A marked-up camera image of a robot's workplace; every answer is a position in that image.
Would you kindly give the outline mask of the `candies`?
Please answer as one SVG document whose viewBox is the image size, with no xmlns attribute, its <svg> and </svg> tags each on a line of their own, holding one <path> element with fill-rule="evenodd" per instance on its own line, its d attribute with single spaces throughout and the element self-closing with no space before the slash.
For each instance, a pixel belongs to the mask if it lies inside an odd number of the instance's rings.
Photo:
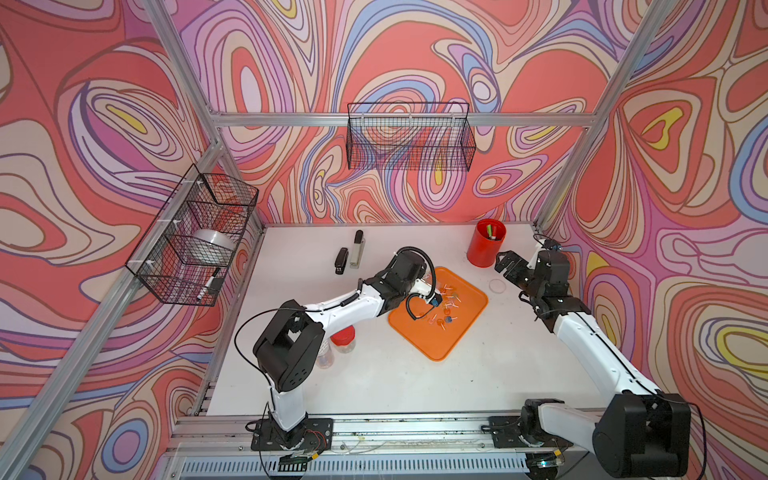
<svg viewBox="0 0 768 480">
<path fill-rule="evenodd" d="M 428 306 L 430 307 L 427 315 L 428 324 L 430 326 L 438 326 L 441 329 L 445 329 L 448 324 L 453 322 L 456 317 L 455 312 L 461 306 L 461 303 L 462 300 L 460 299 L 460 296 L 457 303 L 443 303 L 439 295 L 434 295 L 428 302 Z"/>
</svg>

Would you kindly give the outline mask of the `clear candy jar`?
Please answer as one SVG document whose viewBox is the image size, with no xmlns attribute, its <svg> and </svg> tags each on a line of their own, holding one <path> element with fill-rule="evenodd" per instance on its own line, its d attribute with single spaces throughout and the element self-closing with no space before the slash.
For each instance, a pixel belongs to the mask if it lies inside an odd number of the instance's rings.
<svg viewBox="0 0 768 480">
<path fill-rule="evenodd" d="M 433 278 L 433 285 L 436 289 L 435 295 L 439 295 L 443 303 L 457 303 L 459 301 L 457 286 L 449 281 L 446 281 L 440 274 L 437 274 Z"/>
</svg>

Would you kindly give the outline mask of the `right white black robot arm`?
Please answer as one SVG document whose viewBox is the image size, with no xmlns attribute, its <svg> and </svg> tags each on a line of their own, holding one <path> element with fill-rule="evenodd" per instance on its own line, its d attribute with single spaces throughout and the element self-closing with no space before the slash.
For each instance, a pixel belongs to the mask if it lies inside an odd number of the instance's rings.
<svg viewBox="0 0 768 480">
<path fill-rule="evenodd" d="M 547 330 L 568 347 L 600 392 L 601 414 L 558 399 L 528 399 L 515 430 L 540 446 L 562 439 L 596 456 L 614 478 L 681 477 L 688 471 L 691 406 L 665 393 L 608 339 L 588 307 L 569 292 L 564 253 L 541 249 L 534 263 L 500 252 L 494 268 L 520 290 Z"/>
</svg>

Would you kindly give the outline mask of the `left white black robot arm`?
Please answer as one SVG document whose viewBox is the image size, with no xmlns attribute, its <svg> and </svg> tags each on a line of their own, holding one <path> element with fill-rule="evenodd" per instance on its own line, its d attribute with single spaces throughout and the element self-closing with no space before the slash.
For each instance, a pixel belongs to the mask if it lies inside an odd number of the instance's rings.
<svg viewBox="0 0 768 480">
<path fill-rule="evenodd" d="M 304 425 L 307 411 L 301 385 L 309 377 L 321 346 L 331 336 L 356 324 L 381 317 L 401 306 L 411 319 L 416 298 L 438 305 L 436 269 L 423 250 L 406 246 L 396 251 L 387 266 L 358 281 L 355 290 L 331 300 L 300 305 L 284 302 L 256 340 L 252 352 L 256 368 L 270 387 L 269 418 L 283 433 Z"/>
</svg>

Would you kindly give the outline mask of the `red lid jar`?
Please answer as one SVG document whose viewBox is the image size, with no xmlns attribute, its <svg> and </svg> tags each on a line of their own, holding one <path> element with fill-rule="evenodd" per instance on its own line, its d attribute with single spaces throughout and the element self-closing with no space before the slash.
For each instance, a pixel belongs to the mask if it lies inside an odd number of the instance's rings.
<svg viewBox="0 0 768 480">
<path fill-rule="evenodd" d="M 331 343 L 341 353 L 350 353 L 355 348 L 356 330 L 349 326 L 331 336 Z"/>
</svg>

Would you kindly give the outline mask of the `white lid jar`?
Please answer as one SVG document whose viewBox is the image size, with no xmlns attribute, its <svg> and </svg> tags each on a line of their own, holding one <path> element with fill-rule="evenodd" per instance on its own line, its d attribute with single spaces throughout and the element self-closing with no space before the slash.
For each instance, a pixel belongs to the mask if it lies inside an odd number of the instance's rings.
<svg viewBox="0 0 768 480">
<path fill-rule="evenodd" d="M 315 360 L 315 365 L 320 369 L 328 369 L 334 363 L 335 357 L 333 349 L 328 339 L 324 339 L 321 342 L 318 355 Z"/>
</svg>

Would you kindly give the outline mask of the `red cup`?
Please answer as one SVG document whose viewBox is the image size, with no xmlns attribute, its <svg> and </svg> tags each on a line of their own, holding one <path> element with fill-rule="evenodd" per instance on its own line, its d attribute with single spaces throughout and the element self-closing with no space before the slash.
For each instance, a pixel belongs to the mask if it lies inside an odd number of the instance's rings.
<svg viewBox="0 0 768 480">
<path fill-rule="evenodd" d="M 487 234 L 487 224 L 491 224 L 495 240 L 490 240 Z M 506 226 L 499 220 L 482 219 L 477 222 L 467 250 L 468 261 L 479 268 L 488 268 L 495 264 L 496 254 L 505 240 Z"/>
</svg>

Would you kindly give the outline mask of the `orange plastic tray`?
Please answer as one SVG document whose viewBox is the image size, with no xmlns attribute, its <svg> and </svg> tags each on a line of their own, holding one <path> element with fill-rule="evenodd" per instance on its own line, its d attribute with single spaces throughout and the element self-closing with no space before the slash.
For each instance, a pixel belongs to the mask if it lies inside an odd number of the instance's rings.
<svg viewBox="0 0 768 480">
<path fill-rule="evenodd" d="M 487 295 L 451 270 L 438 267 L 437 291 L 442 303 L 432 307 L 421 298 L 411 303 L 414 320 L 404 305 L 388 315 L 389 326 L 426 358 L 447 358 L 488 305 Z"/>
</svg>

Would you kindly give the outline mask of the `beige stapler black top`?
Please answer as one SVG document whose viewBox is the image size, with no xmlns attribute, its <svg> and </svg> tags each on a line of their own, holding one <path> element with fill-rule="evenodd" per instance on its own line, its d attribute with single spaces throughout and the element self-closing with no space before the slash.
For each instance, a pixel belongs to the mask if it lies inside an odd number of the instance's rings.
<svg viewBox="0 0 768 480">
<path fill-rule="evenodd" d="M 360 267 L 363 249 L 365 245 L 364 232 L 358 229 L 355 232 L 354 240 L 349 254 L 349 267 L 358 269 Z"/>
</svg>

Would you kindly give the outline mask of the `white roll in basket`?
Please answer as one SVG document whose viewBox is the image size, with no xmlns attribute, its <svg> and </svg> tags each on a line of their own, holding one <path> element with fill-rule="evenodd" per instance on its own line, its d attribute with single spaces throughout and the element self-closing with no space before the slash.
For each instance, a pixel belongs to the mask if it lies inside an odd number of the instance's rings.
<svg viewBox="0 0 768 480">
<path fill-rule="evenodd" d="M 218 230 L 199 229 L 188 240 L 189 260 L 198 265 L 225 266 L 235 250 L 235 242 Z"/>
</svg>

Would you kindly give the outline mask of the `black marker in basket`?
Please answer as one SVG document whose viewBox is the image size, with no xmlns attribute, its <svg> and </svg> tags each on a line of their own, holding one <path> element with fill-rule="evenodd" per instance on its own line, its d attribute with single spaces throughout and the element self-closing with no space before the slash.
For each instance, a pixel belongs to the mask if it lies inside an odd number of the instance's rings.
<svg viewBox="0 0 768 480">
<path fill-rule="evenodd" d="M 216 267 L 212 274 L 209 276 L 208 280 L 203 284 L 201 290 L 199 291 L 197 295 L 198 300 L 202 300 L 210 291 L 210 288 L 214 281 L 216 280 L 216 277 L 218 276 L 220 271 L 220 267 Z"/>
</svg>

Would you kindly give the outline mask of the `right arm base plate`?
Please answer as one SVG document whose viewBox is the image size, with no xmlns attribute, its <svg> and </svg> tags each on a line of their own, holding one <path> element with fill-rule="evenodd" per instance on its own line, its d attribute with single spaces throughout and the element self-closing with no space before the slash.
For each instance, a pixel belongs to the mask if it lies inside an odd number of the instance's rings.
<svg viewBox="0 0 768 480">
<path fill-rule="evenodd" d="M 514 416 L 490 416 L 480 426 L 484 434 L 491 436 L 495 448 L 569 449 L 573 443 L 534 427 L 530 421 Z"/>
</svg>

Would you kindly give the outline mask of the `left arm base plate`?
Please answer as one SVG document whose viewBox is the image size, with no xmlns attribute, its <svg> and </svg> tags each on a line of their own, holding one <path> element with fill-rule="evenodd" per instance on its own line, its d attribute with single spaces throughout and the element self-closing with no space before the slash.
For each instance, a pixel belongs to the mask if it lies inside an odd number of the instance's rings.
<svg viewBox="0 0 768 480">
<path fill-rule="evenodd" d="M 330 417 L 306 418 L 291 430 L 283 430 L 268 417 L 246 425 L 252 434 L 250 449 L 256 452 L 319 452 L 332 447 L 334 420 Z"/>
</svg>

